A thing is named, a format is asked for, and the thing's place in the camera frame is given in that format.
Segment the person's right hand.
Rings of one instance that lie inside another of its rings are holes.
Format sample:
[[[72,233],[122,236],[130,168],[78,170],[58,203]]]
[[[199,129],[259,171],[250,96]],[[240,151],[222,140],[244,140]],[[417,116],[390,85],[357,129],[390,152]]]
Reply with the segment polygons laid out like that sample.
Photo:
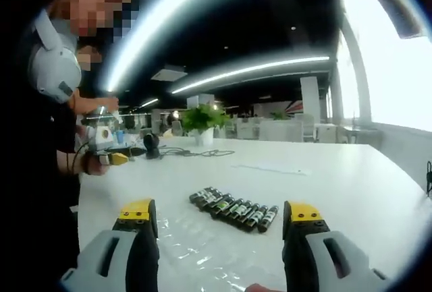
[[[281,291],[269,289],[269,288],[264,287],[258,283],[254,283],[254,284],[248,286],[245,289],[245,292],[281,292]]]

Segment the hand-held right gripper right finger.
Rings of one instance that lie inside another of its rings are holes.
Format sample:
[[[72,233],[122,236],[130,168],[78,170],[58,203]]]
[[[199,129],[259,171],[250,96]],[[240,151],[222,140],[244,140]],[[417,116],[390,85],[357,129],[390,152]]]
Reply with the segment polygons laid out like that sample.
[[[332,231],[319,211],[286,201],[282,260],[288,291],[385,291],[389,279],[343,233]]]

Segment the person's left hand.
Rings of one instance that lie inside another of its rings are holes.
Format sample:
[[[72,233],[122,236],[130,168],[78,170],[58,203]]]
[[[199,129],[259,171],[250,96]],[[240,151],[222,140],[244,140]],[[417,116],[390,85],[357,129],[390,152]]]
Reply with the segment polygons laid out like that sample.
[[[86,153],[81,158],[81,167],[82,172],[88,175],[97,175],[101,176],[106,174],[109,169],[108,165],[103,165],[100,162],[99,155],[95,155],[92,153]]]

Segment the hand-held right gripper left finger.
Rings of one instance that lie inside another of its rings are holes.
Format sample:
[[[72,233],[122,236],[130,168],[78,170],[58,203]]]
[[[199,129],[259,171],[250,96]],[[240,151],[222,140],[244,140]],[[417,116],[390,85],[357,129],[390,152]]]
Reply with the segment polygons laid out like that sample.
[[[159,248],[155,201],[125,205],[61,278],[63,291],[157,291]]]

